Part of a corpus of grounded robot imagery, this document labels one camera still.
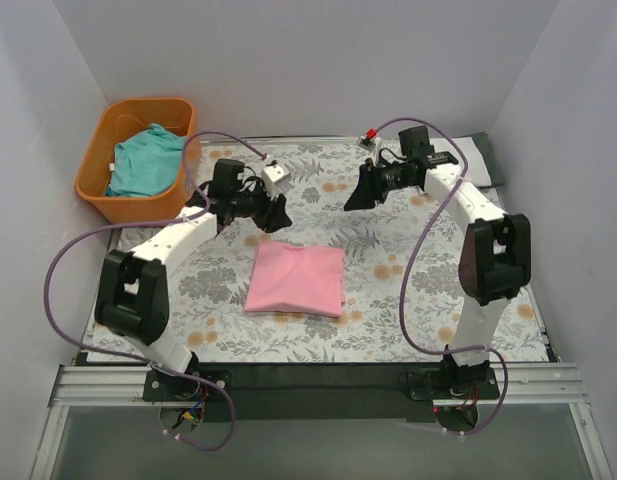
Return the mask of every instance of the wall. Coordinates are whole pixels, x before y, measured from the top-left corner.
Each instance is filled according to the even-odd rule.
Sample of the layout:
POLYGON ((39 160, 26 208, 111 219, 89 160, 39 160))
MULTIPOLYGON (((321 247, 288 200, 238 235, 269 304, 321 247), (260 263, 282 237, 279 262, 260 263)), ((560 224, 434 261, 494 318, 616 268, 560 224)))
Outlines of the wall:
POLYGON ((488 129, 557 4, 54 1, 108 100, 184 95, 204 125, 251 136, 404 114, 488 129))
POLYGON ((617 0, 561 0, 492 129, 533 285, 617 478, 617 0))
MULTIPOLYGON (((0 479, 27 478, 57 365, 74 349, 48 327, 42 282, 53 254, 101 223, 73 182, 105 98, 50 0, 0 0, 0 479)), ((55 310, 79 335, 104 239, 60 265, 55 310)))

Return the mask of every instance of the gray wall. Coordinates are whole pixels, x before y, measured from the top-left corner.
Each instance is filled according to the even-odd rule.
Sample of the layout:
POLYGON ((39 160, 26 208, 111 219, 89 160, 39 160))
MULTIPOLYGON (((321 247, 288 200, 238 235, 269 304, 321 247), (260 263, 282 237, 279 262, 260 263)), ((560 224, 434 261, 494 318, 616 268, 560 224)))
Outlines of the gray wall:
POLYGON ((54 0, 103 93, 184 95, 241 135, 485 130, 557 0, 54 0))
POLYGON ((617 478, 617 0, 561 0, 492 129, 533 285, 617 478))
MULTIPOLYGON (((50 0, 0 0, 0 479, 27 478, 59 362, 74 349, 48 327, 42 282, 56 250, 101 223, 74 194, 105 99, 50 0)), ((104 251, 60 265, 55 310, 83 330, 104 251)))

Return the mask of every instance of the teal towel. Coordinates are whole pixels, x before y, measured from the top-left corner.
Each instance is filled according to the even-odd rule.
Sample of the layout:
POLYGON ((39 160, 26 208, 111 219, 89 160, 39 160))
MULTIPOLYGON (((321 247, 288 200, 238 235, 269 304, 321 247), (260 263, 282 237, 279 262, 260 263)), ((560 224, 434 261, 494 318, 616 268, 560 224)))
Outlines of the teal towel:
POLYGON ((152 197, 170 188, 177 179, 185 137, 161 125, 115 146, 115 171, 107 197, 152 197))

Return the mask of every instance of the orange plastic bin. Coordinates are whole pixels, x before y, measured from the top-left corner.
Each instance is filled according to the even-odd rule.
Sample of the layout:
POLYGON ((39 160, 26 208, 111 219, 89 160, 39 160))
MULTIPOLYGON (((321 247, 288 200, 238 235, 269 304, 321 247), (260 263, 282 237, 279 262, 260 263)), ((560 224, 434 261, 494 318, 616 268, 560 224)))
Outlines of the orange plastic bin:
MULTIPOLYGON (((193 193, 186 181, 183 165, 172 186, 154 197, 106 197, 110 183, 109 164, 115 161, 115 145, 158 123, 175 135, 189 136, 195 131, 195 108, 183 98, 135 98, 111 105, 86 151, 75 188, 84 200, 92 203, 111 223, 140 222, 174 218, 193 193)), ((201 145, 192 142, 186 160, 193 178, 197 177, 201 145)))

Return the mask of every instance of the metal bar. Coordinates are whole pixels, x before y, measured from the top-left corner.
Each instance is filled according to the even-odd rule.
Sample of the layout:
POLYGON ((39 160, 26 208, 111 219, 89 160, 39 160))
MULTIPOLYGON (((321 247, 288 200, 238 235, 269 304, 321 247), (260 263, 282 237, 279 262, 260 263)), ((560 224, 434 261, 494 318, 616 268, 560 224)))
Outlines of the metal bar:
POLYGON ((48 412, 46 427, 44 428, 39 448, 35 456, 35 463, 30 474, 31 480, 46 480, 50 478, 55 466, 61 437, 64 433, 69 407, 53 406, 48 412))
POLYGON ((606 455, 601 447, 597 429, 590 415, 590 405, 587 403, 576 403, 570 405, 572 418, 579 434, 579 441, 584 449, 592 478, 595 480, 611 480, 612 473, 606 460, 606 455))
MULTIPOLYGON (((221 364, 229 368, 230 364, 221 364)), ((321 364, 309 364, 319 369, 321 364)), ((409 364, 402 365, 404 371, 409 364)), ((500 365, 492 365, 499 386, 503 382, 500 365)), ((513 363, 508 367, 510 383, 506 403, 584 403, 586 392, 577 369, 564 363, 513 363)), ((60 370, 52 405, 62 406, 183 406, 182 402, 148 403, 142 400, 148 367, 64 367, 60 370)), ((435 404, 451 404, 438 400, 435 404)), ((483 404, 496 400, 483 400, 483 404)))

